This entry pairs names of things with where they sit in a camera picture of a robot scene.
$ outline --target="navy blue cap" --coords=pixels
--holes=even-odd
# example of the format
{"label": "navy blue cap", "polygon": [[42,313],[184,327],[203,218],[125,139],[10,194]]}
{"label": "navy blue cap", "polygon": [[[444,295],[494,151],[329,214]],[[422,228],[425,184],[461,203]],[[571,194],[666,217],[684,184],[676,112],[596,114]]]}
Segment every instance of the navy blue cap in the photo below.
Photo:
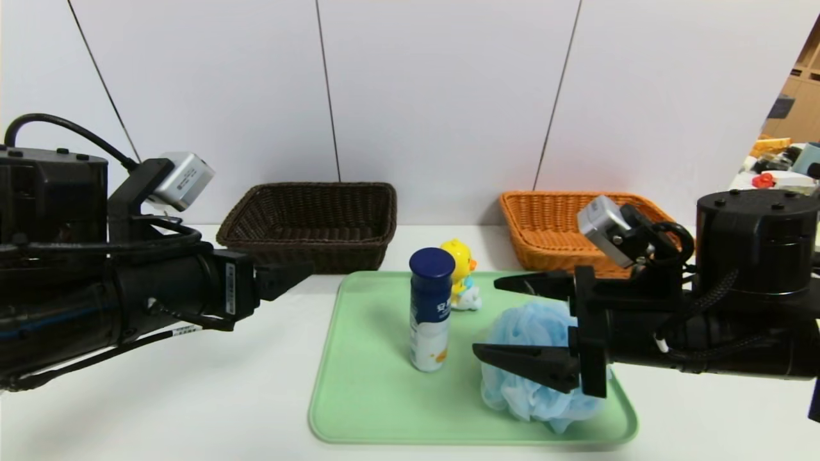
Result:
{"label": "navy blue cap", "polygon": [[426,279],[445,278],[456,270],[456,260],[441,248],[423,248],[410,257],[410,270]]}

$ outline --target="yellow duck toy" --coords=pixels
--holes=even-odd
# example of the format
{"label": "yellow duck toy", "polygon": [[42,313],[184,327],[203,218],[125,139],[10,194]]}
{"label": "yellow duck toy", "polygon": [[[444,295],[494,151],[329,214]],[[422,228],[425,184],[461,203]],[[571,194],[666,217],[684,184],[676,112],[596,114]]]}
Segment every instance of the yellow duck toy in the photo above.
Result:
{"label": "yellow duck toy", "polygon": [[478,287],[475,286],[470,274],[476,270],[478,262],[472,258],[470,248],[460,240],[452,239],[444,242],[441,249],[450,253],[456,262],[450,307],[459,311],[477,311],[481,308],[481,298],[478,296]]}

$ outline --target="red object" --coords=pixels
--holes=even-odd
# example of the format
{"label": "red object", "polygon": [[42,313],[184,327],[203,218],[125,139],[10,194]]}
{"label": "red object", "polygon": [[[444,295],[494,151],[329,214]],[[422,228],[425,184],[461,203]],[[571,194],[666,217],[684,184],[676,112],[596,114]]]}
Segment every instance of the red object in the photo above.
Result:
{"label": "red object", "polygon": [[770,173],[763,173],[752,178],[752,185],[758,189],[768,189],[774,187],[774,176]]}

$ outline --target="light green tray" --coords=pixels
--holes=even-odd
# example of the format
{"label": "light green tray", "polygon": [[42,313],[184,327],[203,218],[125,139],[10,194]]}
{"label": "light green tray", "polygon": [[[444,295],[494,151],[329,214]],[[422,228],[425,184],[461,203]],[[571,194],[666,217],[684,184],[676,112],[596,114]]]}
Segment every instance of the light green tray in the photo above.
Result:
{"label": "light green tray", "polygon": [[481,366],[471,344],[505,309],[532,297],[493,288],[505,272],[477,272],[484,307],[453,311],[444,366],[422,373],[410,363],[409,272],[356,272],[339,288],[325,343],[310,425],[320,439],[348,444],[615,445],[638,419],[616,378],[604,410],[556,435],[481,400]]}

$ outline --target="brown wicker basket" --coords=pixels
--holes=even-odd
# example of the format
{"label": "brown wicker basket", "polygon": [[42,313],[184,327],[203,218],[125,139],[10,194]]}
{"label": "brown wicker basket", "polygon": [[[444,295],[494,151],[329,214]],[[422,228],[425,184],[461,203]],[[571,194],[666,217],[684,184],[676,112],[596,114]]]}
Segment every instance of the brown wicker basket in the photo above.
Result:
{"label": "brown wicker basket", "polygon": [[386,183],[277,183],[250,189],[216,235],[257,264],[311,261],[317,274],[376,270],[396,231]]}
{"label": "brown wicker basket", "polygon": [[619,206],[630,203],[652,221],[672,221],[658,206],[639,195],[609,192],[519,191],[501,195],[518,262],[528,271],[573,272],[592,266],[600,277],[625,278],[621,269],[578,230],[576,215],[604,194]]}

